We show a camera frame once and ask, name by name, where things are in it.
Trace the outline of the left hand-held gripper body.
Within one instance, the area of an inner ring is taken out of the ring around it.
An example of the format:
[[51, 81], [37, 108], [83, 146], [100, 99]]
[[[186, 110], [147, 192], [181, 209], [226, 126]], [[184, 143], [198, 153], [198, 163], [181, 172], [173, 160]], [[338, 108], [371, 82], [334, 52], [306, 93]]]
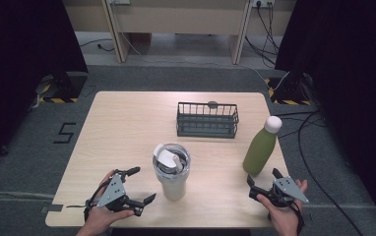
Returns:
[[140, 216], [143, 211], [144, 204], [131, 200], [124, 188], [125, 170], [116, 169], [109, 180], [106, 181], [105, 190], [99, 200], [97, 207], [106, 207], [114, 212], [122, 210], [132, 210], [134, 214]]

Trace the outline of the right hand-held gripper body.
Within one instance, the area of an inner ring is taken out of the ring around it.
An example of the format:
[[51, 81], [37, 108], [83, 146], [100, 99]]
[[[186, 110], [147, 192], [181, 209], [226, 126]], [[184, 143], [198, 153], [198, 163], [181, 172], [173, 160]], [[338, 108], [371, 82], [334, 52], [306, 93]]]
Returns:
[[273, 187], [268, 191], [259, 187], [258, 192], [249, 191], [249, 197], [255, 201], [259, 194], [265, 196], [275, 207], [287, 207], [295, 200], [305, 204], [309, 203], [307, 197], [289, 176], [276, 179], [273, 182]]

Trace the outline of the white tumbler with lid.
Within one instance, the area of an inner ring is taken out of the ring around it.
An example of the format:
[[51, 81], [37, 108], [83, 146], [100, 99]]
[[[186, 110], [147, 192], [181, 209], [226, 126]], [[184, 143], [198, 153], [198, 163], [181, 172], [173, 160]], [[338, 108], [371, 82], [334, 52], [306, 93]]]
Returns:
[[153, 152], [153, 168], [162, 185], [164, 196], [178, 201], [185, 195], [190, 173], [191, 155], [179, 144], [159, 144]]

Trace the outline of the dark grey wire basket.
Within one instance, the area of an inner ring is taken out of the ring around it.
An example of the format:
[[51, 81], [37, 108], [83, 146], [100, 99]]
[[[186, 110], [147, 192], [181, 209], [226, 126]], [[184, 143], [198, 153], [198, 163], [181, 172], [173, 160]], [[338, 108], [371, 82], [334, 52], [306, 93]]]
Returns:
[[236, 104], [219, 103], [210, 109], [208, 102], [179, 102], [176, 113], [178, 137], [234, 139], [239, 123]]

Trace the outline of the person's left hand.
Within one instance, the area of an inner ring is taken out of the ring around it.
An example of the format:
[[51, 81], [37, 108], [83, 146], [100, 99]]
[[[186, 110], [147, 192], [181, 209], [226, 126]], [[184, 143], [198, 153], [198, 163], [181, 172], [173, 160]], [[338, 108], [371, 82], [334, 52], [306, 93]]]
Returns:
[[110, 211], [104, 207], [93, 207], [90, 211], [89, 217], [83, 227], [108, 229], [109, 226], [121, 219], [134, 215], [132, 210], [122, 210], [118, 212]]

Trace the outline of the person's right hand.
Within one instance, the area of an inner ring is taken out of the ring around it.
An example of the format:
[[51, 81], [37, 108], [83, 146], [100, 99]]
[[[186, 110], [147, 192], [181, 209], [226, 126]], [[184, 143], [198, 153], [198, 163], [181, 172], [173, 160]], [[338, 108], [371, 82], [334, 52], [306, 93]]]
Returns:
[[279, 236], [298, 236], [299, 219], [290, 207], [274, 206], [261, 194], [257, 196], [257, 200], [268, 210], [271, 222]]

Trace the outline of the green bottle with white cap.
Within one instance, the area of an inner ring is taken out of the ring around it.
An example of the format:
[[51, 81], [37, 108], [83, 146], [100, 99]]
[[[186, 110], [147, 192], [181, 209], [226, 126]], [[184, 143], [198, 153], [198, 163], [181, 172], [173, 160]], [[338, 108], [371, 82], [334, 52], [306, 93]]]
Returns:
[[267, 118], [264, 127], [255, 135], [243, 160], [246, 173], [256, 176], [266, 165], [272, 155], [277, 135], [282, 127], [282, 120], [277, 116]]

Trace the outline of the black stand base hazard tape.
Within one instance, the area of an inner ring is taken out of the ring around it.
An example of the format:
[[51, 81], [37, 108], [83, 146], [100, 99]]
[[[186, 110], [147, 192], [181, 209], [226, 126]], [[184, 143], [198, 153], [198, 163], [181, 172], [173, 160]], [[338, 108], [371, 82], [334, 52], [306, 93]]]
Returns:
[[84, 72], [66, 72], [44, 79], [42, 91], [38, 93], [39, 102], [76, 103], [87, 81]]
[[270, 100], [274, 104], [310, 105], [310, 98], [302, 81], [290, 72], [265, 79]]

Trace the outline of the black curtain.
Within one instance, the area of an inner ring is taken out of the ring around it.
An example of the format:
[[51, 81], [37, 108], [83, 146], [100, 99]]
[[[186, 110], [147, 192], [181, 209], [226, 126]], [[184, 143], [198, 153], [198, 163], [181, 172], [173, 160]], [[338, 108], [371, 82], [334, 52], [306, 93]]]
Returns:
[[376, 0], [296, 0], [276, 64], [304, 73], [376, 205]]
[[86, 70], [62, 0], [0, 0], [0, 149], [43, 77]]

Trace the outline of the beige office desk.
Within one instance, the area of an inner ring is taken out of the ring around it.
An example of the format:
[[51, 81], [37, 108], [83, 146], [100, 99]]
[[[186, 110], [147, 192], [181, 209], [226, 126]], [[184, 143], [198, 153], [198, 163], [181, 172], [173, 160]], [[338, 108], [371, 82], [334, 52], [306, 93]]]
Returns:
[[262, 20], [273, 16], [274, 36], [285, 33], [297, 0], [275, 0], [255, 10], [252, 0], [62, 0], [73, 29], [108, 32], [117, 61], [127, 59], [131, 33], [226, 35], [231, 62], [240, 62], [246, 36], [266, 33]]

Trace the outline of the white wall power outlet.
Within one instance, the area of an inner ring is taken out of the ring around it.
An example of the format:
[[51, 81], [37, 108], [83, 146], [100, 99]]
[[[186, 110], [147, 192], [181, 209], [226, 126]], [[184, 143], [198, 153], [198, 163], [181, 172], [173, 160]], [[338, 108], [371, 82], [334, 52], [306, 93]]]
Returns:
[[275, 0], [252, 0], [253, 8], [270, 8], [275, 5]]

